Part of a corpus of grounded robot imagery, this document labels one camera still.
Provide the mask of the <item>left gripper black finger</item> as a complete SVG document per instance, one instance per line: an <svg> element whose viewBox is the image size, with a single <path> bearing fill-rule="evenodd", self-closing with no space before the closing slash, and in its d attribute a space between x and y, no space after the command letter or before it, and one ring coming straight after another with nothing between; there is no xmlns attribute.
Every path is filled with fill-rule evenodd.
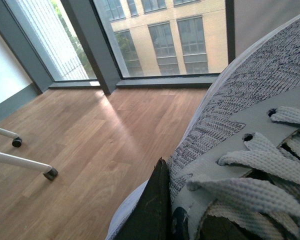
<svg viewBox="0 0 300 240"><path fill-rule="evenodd" d="M115 240L166 240L169 235L169 171L160 158L136 207L115 235Z"/></svg>

